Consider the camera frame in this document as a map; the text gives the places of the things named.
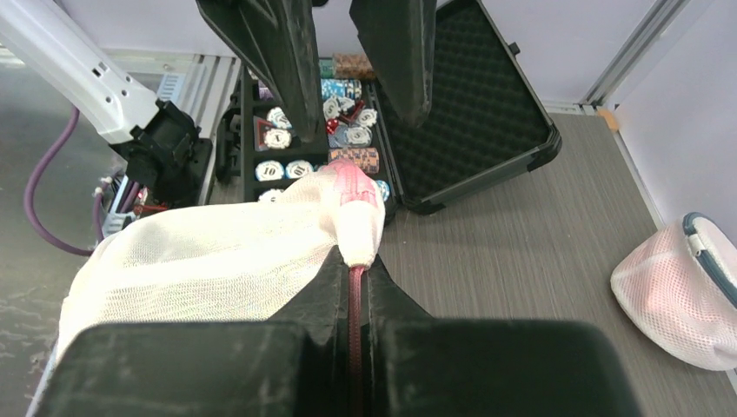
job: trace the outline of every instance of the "open black case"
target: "open black case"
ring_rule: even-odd
[[[432,109],[420,128],[402,122],[379,83],[364,83],[367,108],[378,111],[372,147],[382,159],[380,172],[391,196],[387,217],[400,207],[431,214],[465,195],[487,189],[552,161],[560,134],[515,60],[481,0],[454,0],[435,20]],[[259,99],[258,85],[246,69],[223,117],[218,134],[217,176],[242,176],[243,199],[257,201],[268,189],[295,180],[259,182],[259,162],[297,159],[326,163],[326,142],[297,142],[289,149],[254,149],[253,116],[266,117],[277,106]]]

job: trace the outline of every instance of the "foam lining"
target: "foam lining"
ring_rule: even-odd
[[[408,197],[442,191],[544,144],[551,134],[484,10],[474,0],[453,3],[437,14],[428,120],[418,129],[407,126],[377,84]]]

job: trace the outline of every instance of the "white mesh bag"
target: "white mesh bag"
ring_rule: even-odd
[[[383,230],[381,195],[340,160],[276,202],[184,208],[134,222],[102,241],[72,282],[57,359],[100,323],[269,318],[315,277],[333,246],[350,267],[371,265]]]
[[[704,215],[659,231],[612,273],[634,324],[678,359],[711,370],[737,367],[737,248]]]

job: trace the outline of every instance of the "bag zipper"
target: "bag zipper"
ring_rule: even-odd
[[[688,247],[691,249],[691,255],[701,265],[701,268],[709,275],[712,282],[717,286],[722,294],[732,303],[734,308],[737,308],[737,288],[730,282],[724,271],[721,270],[719,264],[704,245],[704,242],[699,237],[699,232],[696,230],[694,221],[696,219],[705,219],[711,221],[705,215],[701,213],[689,213],[683,217],[683,233],[686,234]]]

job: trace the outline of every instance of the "white panel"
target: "white panel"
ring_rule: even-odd
[[[701,211],[733,240],[736,17],[737,2],[714,0],[616,111],[625,144],[663,219]]]
[[[103,48],[232,56],[195,0],[63,2]],[[653,2],[484,0],[505,39],[520,45],[520,64],[538,96],[569,103],[586,95]],[[329,0],[314,9],[321,56],[362,51],[349,6],[350,0]]]

